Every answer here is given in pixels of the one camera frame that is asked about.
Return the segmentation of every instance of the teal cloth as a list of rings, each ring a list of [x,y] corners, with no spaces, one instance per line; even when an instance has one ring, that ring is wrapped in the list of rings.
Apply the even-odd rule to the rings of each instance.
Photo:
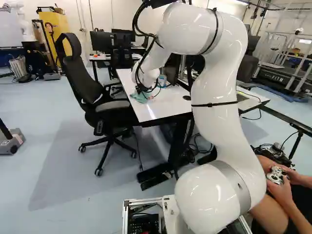
[[[151,94],[152,93],[145,93],[145,92],[141,92],[140,94],[138,94],[137,92],[135,92],[133,94],[130,94],[130,97],[132,97],[135,100],[137,100],[138,102],[144,104],[148,101],[148,98],[150,97]]]

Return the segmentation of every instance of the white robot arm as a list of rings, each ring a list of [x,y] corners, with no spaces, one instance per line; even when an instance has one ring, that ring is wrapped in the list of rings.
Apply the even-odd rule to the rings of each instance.
[[[236,99],[246,28],[229,14],[175,2],[164,12],[157,37],[162,47],[155,43],[140,68],[139,78],[147,87],[170,53],[205,58],[191,102],[200,134],[216,146],[218,156],[183,174],[175,198],[195,234],[217,233],[260,202],[266,191],[263,169],[241,129]]]

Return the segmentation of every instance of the chair base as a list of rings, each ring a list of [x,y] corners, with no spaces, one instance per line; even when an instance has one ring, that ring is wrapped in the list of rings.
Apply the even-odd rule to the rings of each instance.
[[[111,88],[112,91],[114,91],[112,94],[111,94],[111,97],[115,96],[116,94],[120,93],[120,92],[123,92],[123,87],[112,87]]]
[[[105,151],[103,153],[103,156],[101,158],[101,161],[99,162],[96,170],[94,171],[94,174],[97,176],[97,177],[100,177],[103,175],[103,164],[106,160],[106,157],[108,155],[108,152],[109,152],[109,149],[111,148],[111,146],[116,143],[117,145],[121,146],[122,148],[128,150],[131,152],[131,157],[132,158],[136,158],[137,157],[137,151],[130,147],[129,145],[123,143],[121,140],[118,140],[117,137],[128,137],[129,136],[129,129],[125,129],[121,132],[118,132],[116,134],[113,134],[111,136],[105,136],[105,137],[102,137],[100,139],[97,139],[97,140],[94,140],[94,141],[91,141],[91,142],[86,142],[86,143],[82,143],[79,147],[79,151],[81,153],[84,153],[86,151],[86,147],[87,146],[92,146],[92,145],[98,145],[98,144],[101,144],[101,143],[104,143],[104,142],[107,142],[107,145],[105,147]]]

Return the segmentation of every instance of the light blue floor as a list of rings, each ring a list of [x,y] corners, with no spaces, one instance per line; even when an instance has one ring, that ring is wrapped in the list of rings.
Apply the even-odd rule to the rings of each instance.
[[[107,80],[105,69],[98,75],[100,80]],[[136,182],[138,161],[115,145],[103,177],[96,178],[93,172],[103,146],[90,148],[85,154],[78,152],[80,143],[96,137],[85,123],[66,78],[26,84],[12,84],[11,79],[0,78],[0,117],[9,128],[21,128],[27,141],[14,156],[0,156],[0,233],[121,233],[124,199],[174,192],[173,179],[142,192]],[[312,125],[312,102],[288,103],[267,91],[253,91],[271,98],[269,107]],[[257,115],[256,110],[245,116]],[[295,132],[266,113],[257,121],[243,119],[242,126],[252,145],[282,142]],[[158,148],[163,139],[157,129],[136,131],[143,166],[163,161],[168,146]],[[287,154],[294,140],[292,137],[287,141]],[[128,143],[135,147],[131,139]],[[311,146],[312,139],[304,136],[293,159],[299,172],[310,175]]]

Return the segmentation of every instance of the white game controller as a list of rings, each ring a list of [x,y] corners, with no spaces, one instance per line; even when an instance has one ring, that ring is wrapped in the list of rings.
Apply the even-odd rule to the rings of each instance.
[[[287,173],[280,167],[273,166],[271,171],[267,173],[266,178],[275,184],[284,184],[283,176],[287,176]]]

